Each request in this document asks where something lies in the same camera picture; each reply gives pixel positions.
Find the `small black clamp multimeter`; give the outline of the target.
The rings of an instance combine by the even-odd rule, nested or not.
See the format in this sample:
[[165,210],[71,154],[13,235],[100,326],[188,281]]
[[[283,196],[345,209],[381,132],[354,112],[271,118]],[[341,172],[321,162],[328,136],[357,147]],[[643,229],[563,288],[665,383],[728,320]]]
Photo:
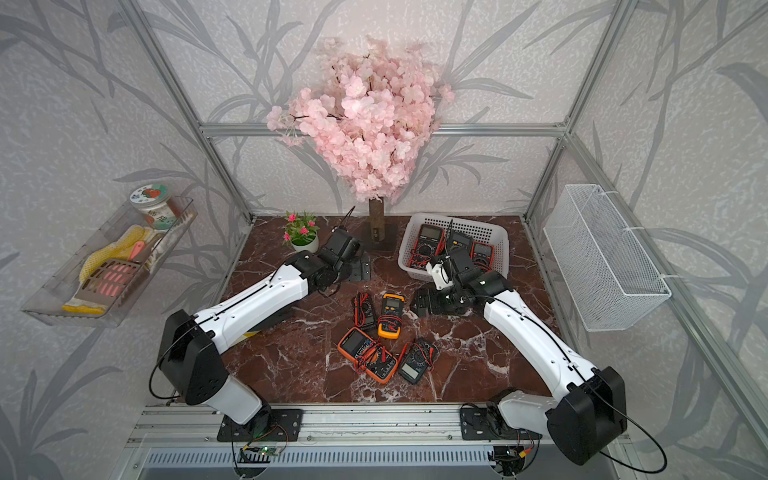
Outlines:
[[371,295],[357,293],[352,305],[354,326],[367,333],[373,332],[377,326],[377,315]]

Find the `small black multimeter front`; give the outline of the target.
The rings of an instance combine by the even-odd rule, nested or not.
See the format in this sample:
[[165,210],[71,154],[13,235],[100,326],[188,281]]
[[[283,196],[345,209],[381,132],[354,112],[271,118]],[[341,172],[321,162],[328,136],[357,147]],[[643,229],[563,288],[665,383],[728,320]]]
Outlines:
[[418,384],[433,368],[438,355],[439,350],[433,343],[425,338],[417,338],[401,352],[397,373],[409,384]]

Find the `yellow ANENG multimeter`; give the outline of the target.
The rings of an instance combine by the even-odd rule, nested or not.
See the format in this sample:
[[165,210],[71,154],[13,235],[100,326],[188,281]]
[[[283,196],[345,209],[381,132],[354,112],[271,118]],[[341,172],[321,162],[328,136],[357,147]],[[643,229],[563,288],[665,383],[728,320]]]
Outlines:
[[380,338],[397,340],[402,330],[402,316],[405,299],[401,295],[385,294],[382,311],[377,320],[377,334]]

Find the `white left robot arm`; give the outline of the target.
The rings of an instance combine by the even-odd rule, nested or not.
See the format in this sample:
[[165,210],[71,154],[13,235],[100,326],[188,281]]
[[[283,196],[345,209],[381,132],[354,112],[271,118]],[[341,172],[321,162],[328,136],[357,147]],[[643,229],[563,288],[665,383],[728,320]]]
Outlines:
[[316,253],[298,251],[273,273],[229,299],[165,322],[155,370],[189,405],[205,404],[237,425],[267,411],[257,393],[227,370],[222,355],[251,333],[283,321],[292,304],[348,279],[360,267],[361,242],[342,227]]

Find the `red ANENG DT9205A multimeter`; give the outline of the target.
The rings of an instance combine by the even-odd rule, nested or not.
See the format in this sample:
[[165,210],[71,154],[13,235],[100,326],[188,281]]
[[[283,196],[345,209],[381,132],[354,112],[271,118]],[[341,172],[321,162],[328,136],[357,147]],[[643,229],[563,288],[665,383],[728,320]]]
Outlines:
[[444,230],[439,226],[422,224],[415,247],[407,263],[409,268],[425,270],[427,264],[444,250]]

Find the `large green multimeter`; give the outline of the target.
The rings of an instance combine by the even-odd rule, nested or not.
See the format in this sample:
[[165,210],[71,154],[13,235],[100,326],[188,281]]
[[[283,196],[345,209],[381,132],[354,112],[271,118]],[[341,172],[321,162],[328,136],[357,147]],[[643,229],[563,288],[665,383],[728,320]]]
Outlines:
[[446,240],[446,251],[452,252],[459,249],[470,252],[473,244],[474,240],[471,236],[458,230],[451,230]]

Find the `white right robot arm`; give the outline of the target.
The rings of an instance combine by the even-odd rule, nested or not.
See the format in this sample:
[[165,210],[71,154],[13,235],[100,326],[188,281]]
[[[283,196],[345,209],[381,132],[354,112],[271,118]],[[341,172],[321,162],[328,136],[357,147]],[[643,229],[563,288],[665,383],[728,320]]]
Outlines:
[[420,314],[472,311],[501,332],[538,372],[550,394],[510,392],[496,407],[505,424],[550,438],[576,465],[599,454],[627,429],[623,378],[597,368],[557,337],[495,270],[477,266],[456,248],[432,258],[431,278],[413,304]]

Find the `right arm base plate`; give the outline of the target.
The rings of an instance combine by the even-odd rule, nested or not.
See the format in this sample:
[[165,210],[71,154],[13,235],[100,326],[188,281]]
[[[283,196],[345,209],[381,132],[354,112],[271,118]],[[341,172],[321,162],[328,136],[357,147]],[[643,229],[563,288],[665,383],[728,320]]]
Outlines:
[[465,402],[459,408],[463,440],[528,440],[537,442],[539,433],[510,427],[501,416],[497,405],[487,402],[482,406]]

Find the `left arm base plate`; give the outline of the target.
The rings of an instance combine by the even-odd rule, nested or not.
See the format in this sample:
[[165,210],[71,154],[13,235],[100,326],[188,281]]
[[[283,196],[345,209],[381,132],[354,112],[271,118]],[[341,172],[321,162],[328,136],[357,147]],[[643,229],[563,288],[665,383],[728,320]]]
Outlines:
[[301,409],[264,408],[245,424],[238,424],[225,415],[216,440],[231,443],[246,443],[248,441],[296,442],[302,417],[303,411]]

